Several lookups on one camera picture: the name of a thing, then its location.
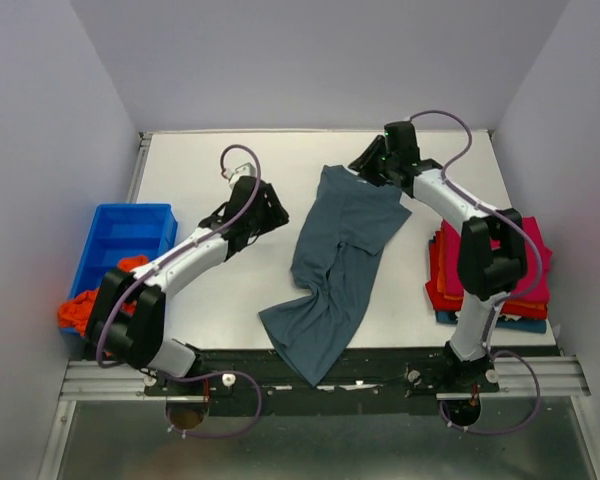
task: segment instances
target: white wall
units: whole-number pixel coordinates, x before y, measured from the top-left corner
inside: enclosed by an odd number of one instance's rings
[[[551,319],[600,420],[600,0],[572,0],[507,109],[496,153],[554,249]]]
[[[71,1],[146,131],[378,128],[431,107],[494,128],[567,3]]]
[[[37,477],[67,358],[55,310],[137,144],[69,3],[0,0],[0,479]]]

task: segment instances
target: bolt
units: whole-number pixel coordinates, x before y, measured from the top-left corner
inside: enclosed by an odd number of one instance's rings
[[[414,385],[418,385],[422,382],[422,378],[420,378],[420,372],[417,370],[411,370],[407,375],[407,380]]]
[[[498,383],[499,375],[494,369],[489,369],[484,374],[487,382],[489,383]]]

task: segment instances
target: blue bin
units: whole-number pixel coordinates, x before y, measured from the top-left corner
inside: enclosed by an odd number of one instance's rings
[[[146,255],[154,260],[173,248],[178,222],[169,204],[112,203],[98,206],[75,280],[73,299],[100,286],[102,278],[125,257]],[[77,333],[73,328],[64,332]]]

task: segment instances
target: white table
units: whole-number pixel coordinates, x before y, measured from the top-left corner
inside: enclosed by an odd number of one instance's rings
[[[180,292],[167,306],[166,334],[201,349],[267,349],[271,342],[257,313],[298,298],[289,267],[300,228],[313,201],[323,165],[347,165],[378,132],[371,131],[225,131],[154,134],[137,202],[170,203],[179,222],[178,241],[200,219],[229,198],[218,159],[229,144],[251,147],[262,164],[263,179],[273,184],[290,222],[214,268]],[[444,163],[465,144],[462,132],[420,132],[423,158]],[[227,156],[237,166],[249,156]],[[486,132],[451,170],[471,192],[499,207],[509,207],[491,142]],[[440,226],[428,207],[403,196],[413,212],[387,245],[369,308],[350,348],[440,347],[453,326],[435,321],[424,284],[429,278],[427,242]],[[555,345],[546,334],[496,329],[494,346]]]

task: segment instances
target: stack of folded clothes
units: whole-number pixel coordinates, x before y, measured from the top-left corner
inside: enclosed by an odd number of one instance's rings
[[[505,302],[497,326],[510,327],[544,333],[546,322],[538,322],[547,318],[549,303],[549,285],[547,276],[552,252],[540,235],[540,229],[535,218],[528,217],[522,221],[525,232],[531,237],[542,257],[542,278],[538,286],[522,298]],[[526,290],[533,282],[538,265],[531,247],[525,242],[527,253],[527,275],[518,282],[513,293]],[[464,290],[458,278],[458,255],[460,252],[460,235],[446,221],[442,222],[435,239],[429,244],[429,265],[431,279],[426,283],[427,293],[436,312],[451,312],[449,315],[438,313],[436,318],[441,323],[455,321],[453,313],[462,307]]]

